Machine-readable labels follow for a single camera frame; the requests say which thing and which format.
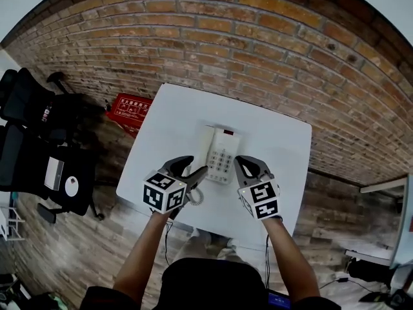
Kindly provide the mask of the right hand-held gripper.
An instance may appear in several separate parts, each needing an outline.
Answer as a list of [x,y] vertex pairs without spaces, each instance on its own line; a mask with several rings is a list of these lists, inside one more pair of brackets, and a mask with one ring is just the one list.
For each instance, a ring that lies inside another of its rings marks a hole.
[[236,156],[234,168],[237,193],[249,214],[257,220],[279,216],[279,185],[267,164],[252,156]]

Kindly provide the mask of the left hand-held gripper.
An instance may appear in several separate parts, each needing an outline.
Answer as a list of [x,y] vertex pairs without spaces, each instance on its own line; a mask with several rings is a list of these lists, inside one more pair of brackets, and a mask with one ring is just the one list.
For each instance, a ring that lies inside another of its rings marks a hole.
[[208,167],[202,166],[188,176],[182,176],[193,160],[193,156],[180,156],[166,161],[159,171],[152,171],[143,182],[143,203],[152,211],[169,214],[174,220],[190,201],[188,194],[208,174]]

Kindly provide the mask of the white desk telephone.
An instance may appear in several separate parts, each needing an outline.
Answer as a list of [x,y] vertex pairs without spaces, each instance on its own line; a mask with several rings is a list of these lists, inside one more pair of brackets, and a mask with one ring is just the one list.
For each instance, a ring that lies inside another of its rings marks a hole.
[[234,175],[234,158],[241,143],[241,135],[233,130],[205,125],[202,128],[197,164],[206,165],[206,179],[229,185]]

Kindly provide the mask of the person's right forearm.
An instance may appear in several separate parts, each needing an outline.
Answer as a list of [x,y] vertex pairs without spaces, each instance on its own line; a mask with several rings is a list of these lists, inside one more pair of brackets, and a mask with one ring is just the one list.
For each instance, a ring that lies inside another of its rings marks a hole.
[[319,297],[315,273],[280,218],[264,219],[279,272],[292,303],[310,297]]

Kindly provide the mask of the person's left forearm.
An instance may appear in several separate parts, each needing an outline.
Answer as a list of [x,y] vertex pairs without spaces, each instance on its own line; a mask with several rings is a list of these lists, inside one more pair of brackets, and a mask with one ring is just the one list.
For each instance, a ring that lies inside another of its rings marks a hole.
[[154,212],[114,280],[113,289],[141,305],[169,214]]

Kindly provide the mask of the white square table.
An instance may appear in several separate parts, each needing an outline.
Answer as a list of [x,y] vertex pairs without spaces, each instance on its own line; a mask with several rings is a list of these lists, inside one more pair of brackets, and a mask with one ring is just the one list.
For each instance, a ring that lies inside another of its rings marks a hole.
[[[164,162],[195,156],[205,125],[241,135],[239,153],[263,160],[281,189],[280,211],[289,232],[295,229],[307,178],[312,127],[300,120],[217,94],[163,84],[146,115],[122,171],[117,195],[142,214],[144,178]],[[201,205],[186,205],[177,222],[235,238],[244,247],[264,246],[263,224],[242,206],[237,181],[229,185],[205,180]]]

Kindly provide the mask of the black office chair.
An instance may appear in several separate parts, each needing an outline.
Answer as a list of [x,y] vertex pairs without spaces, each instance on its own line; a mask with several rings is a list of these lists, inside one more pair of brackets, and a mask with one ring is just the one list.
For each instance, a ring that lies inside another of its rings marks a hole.
[[[44,185],[49,157],[65,163],[58,191]],[[37,212],[49,223],[54,224],[57,215],[64,212],[84,216],[89,208],[98,220],[105,219],[93,200],[96,163],[97,156],[91,150],[51,145],[11,122],[0,126],[0,191],[24,192],[53,201],[60,208],[37,204]],[[65,181],[71,176],[79,182],[74,197],[65,192]]]
[[[104,109],[84,94],[67,92],[61,84],[63,76],[54,72],[47,79],[63,92],[56,94],[38,83],[27,68],[6,70],[0,79],[0,118],[26,127],[49,143],[71,144],[82,120]],[[44,123],[41,118],[49,104],[52,108]]]

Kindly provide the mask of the person's beige trousers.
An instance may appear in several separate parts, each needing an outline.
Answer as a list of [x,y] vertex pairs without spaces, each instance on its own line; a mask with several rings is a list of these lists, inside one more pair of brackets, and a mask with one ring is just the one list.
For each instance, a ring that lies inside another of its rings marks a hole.
[[184,258],[200,258],[247,264],[237,254],[236,248],[232,238],[194,229],[191,237],[176,254],[173,263]]

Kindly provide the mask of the red fire extinguisher box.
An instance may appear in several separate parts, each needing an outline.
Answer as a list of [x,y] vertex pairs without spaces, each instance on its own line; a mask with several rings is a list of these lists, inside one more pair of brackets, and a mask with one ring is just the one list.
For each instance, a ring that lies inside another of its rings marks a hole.
[[106,106],[106,115],[128,135],[136,138],[152,102],[149,98],[119,93],[113,103]]

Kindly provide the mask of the person's black shirt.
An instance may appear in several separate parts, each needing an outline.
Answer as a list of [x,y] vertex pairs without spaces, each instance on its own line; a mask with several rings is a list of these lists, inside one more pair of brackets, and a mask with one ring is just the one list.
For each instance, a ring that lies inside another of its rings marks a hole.
[[163,273],[153,310],[341,310],[331,300],[309,296],[281,305],[260,274],[245,263],[184,258]]

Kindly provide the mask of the round white disc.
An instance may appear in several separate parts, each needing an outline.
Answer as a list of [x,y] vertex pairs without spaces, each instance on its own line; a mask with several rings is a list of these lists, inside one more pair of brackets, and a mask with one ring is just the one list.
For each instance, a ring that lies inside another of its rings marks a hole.
[[67,196],[74,197],[79,190],[79,182],[75,176],[68,177],[65,181],[65,192]]

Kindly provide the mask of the black device blue screen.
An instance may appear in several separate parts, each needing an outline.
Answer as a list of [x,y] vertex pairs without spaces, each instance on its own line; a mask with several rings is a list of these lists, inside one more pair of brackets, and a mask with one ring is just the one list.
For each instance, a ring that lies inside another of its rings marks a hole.
[[290,310],[291,302],[288,295],[269,290],[268,291],[268,306],[271,309]]

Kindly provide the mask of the white rectangular box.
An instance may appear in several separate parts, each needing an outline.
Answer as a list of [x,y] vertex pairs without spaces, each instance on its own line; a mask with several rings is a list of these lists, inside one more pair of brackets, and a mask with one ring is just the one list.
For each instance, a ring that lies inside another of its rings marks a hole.
[[64,161],[49,157],[44,185],[50,190],[59,190],[64,164]]

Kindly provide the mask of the pale blue table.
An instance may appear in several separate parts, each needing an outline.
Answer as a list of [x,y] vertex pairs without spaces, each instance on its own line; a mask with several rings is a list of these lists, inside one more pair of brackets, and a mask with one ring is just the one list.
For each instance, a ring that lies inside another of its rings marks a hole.
[[410,221],[413,216],[413,174],[407,174],[406,177],[397,180],[361,187],[359,192],[363,194],[378,192],[400,186],[403,186],[404,189],[401,216],[396,243],[390,257],[381,258],[349,249],[345,251],[346,256],[385,265],[391,269],[413,260],[413,232],[409,232]]

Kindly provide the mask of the white metal rack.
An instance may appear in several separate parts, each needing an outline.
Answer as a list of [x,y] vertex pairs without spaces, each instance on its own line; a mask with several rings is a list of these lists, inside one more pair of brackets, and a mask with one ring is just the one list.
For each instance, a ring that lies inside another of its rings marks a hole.
[[6,242],[24,241],[19,232],[19,226],[25,223],[15,207],[0,204],[0,235]]

